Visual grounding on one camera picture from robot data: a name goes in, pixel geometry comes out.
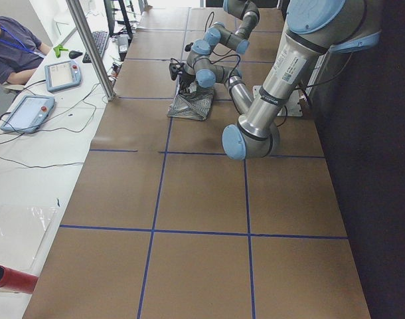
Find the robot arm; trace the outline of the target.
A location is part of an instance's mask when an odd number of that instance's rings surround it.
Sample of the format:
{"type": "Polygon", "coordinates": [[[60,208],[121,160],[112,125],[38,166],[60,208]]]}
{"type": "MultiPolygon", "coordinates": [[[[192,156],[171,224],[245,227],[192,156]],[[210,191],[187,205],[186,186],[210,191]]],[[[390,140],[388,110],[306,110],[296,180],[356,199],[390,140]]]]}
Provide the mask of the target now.
{"type": "Polygon", "coordinates": [[[223,45],[236,54],[244,54],[249,47],[250,34],[259,23],[260,13],[253,1],[224,1],[223,9],[241,20],[240,26],[232,32],[223,23],[214,23],[205,31],[203,38],[186,47],[188,57],[185,62],[170,64],[171,68],[177,68],[171,77],[179,77],[181,91],[187,90],[194,82],[203,88],[211,88],[216,83],[224,84],[229,78],[239,75],[236,67],[218,65],[210,60],[210,56],[217,45],[223,45]]]}
{"type": "Polygon", "coordinates": [[[216,23],[195,41],[182,78],[196,80],[204,88],[215,83],[227,87],[240,116],[222,133],[226,155],[234,160],[270,155],[280,142],[274,119],[311,63],[326,52],[350,53],[376,45],[382,8],[382,1],[290,1],[275,63],[252,97],[238,72],[210,61],[217,44],[245,53],[260,20],[254,2],[225,1],[223,9],[242,24],[232,33],[216,23]]]}

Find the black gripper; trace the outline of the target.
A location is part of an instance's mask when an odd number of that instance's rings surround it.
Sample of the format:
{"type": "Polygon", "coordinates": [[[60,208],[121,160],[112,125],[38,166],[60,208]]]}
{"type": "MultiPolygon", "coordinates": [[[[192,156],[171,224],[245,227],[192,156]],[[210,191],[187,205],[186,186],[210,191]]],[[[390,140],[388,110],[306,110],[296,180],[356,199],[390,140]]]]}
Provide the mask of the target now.
{"type": "Polygon", "coordinates": [[[181,63],[181,85],[190,85],[195,81],[195,70],[187,62],[181,63]]]}

